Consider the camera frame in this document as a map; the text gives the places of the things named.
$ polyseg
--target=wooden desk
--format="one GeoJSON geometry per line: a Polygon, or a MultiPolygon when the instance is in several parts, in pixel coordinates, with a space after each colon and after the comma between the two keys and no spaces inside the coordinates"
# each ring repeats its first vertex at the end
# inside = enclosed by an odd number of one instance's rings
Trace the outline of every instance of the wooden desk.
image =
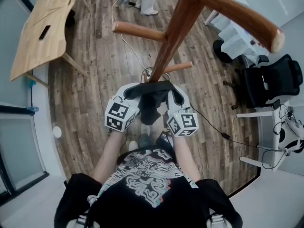
{"type": "MultiPolygon", "coordinates": [[[[86,0],[82,0],[90,12],[86,0]]],[[[30,70],[63,57],[79,72],[87,72],[67,53],[65,23],[75,0],[38,0],[21,31],[18,50],[10,72],[10,80],[25,75],[48,87],[29,73],[30,70]]]]}

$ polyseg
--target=black office chair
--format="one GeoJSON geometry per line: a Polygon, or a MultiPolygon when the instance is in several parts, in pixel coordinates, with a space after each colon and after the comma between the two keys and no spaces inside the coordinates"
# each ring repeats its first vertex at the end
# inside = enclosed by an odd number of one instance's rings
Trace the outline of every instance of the black office chair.
{"type": "Polygon", "coordinates": [[[238,69],[235,71],[240,76],[241,85],[223,81],[224,85],[236,90],[237,103],[231,107],[233,110],[238,108],[242,99],[246,100],[247,108],[265,106],[277,108],[279,104],[266,104],[266,101],[279,95],[298,95],[303,82],[298,62],[293,61],[288,54],[269,66],[245,68],[242,72],[238,69]]]}

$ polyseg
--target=blue object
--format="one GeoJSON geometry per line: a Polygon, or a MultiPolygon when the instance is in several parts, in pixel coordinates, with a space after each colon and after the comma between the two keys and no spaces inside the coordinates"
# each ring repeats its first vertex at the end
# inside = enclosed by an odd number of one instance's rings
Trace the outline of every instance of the blue object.
{"type": "Polygon", "coordinates": [[[29,81],[29,88],[31,89],[35,84],[36,84],[36,81],[31,79],[29,81]]]}
{"type": "Polygon", "coordinates": [[[39,107],[36,107],[36,106],[27,107],[27,110],[30,110],[32,112],[37,112],[37,111],[39,111],[39,107]]]}

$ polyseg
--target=coat rack pole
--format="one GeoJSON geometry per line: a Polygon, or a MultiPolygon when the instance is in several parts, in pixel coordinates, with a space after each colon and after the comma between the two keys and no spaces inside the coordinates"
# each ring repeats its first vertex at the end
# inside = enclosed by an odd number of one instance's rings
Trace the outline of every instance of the coat rack pole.
{"type": "Polygon", "coordinates": [[[167,43],[163,43],[158,52],[149,82],[159,80],[203,8],[204,4],[197,0],[178,0],[166,31],[167,43]]]}

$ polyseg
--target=wooden floor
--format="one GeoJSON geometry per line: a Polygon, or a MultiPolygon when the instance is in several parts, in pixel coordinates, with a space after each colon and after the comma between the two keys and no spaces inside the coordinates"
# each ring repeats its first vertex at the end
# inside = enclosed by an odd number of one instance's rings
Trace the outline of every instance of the wooden floor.
{"type": "MultiPolygon", "coordinates": [[[[104,127],[104,112],[110,97],[119,87],[139,82],[142,68],[133,51],[119,34],[111,31],[112,5],[116,0],[87,0],[92,15],[77,0],[76,24],[66,30],[67,52],[89,73],[90,78],[74,70],[62,60],[49,67],[50,108],[53,126],[62,129],[56,139],[65,173],[91,174],[108,138],[104,127]]],[[[158,16],[143,16],[129,5],[114,6],[114,20],[128,21],[165,31],[177,0],[157,0],[158,16]]],[[[231,110],[235,95],[223,80],[237,78],[234,68],[240,62],[225,65],[214,55],[212,43],[217,33],[203,21],[210,11],[204,10],[171,65],[192,61],[194,67],[170,73],[171,81],[189,96],[193,106],[205,114],[221,131],[235,141],[257,144],[255,119],[237,119],[236,113],[247,112],[244,107],[231,110]]],[[[145,67],[152,67],[161,43],[125,35],[145,67]]],[[[162,114],[165,106],[159,108],[162,114]]],[[[224,140],[208,123],[199,117],[200,129],[188,138],[195,162],[203,178],[216,179],[227,194],[246,184],[257,174],[256,167],[239,160],[240,156],[257,158],[257,150],[224,140]]],[[[162,117],[152,126],[156,140],[163,129],[162,117]]],[[[137,140],[139,119],[129,128],[127,144],[137,140]]]]}

